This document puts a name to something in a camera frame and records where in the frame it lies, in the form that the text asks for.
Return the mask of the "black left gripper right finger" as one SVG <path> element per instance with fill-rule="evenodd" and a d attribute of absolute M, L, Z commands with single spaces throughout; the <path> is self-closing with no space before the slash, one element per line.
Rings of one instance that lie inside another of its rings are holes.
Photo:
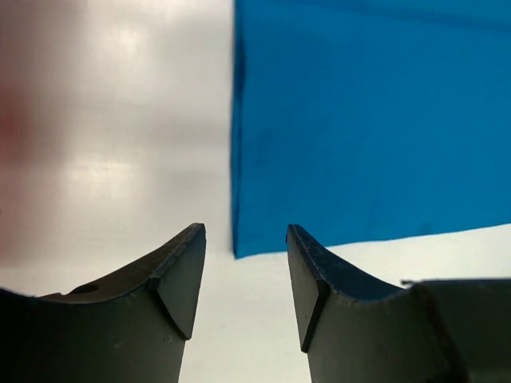
<path fill-rule="evenodd" d="M 297 224 L 287 259 L 301 350 L 314 382 L 507 382 L 510 282 L 394 286 Z"/>

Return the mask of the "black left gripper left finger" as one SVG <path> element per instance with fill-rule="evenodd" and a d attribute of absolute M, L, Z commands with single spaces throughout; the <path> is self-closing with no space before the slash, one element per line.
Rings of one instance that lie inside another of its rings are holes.
<path fill-rule="evenodd" d="M 194 223 L 68 294 L 2 290 L 2 381 L 178 381 L 205 252 L 205 226 Z"/>

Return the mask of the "blue t shirt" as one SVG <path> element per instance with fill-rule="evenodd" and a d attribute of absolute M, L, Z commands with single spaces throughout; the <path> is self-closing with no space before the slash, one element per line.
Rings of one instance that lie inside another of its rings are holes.
<path fill-rule="evenodd" d="M 232 248 L 510 221 L 507 1 L 237 1 Z"/>

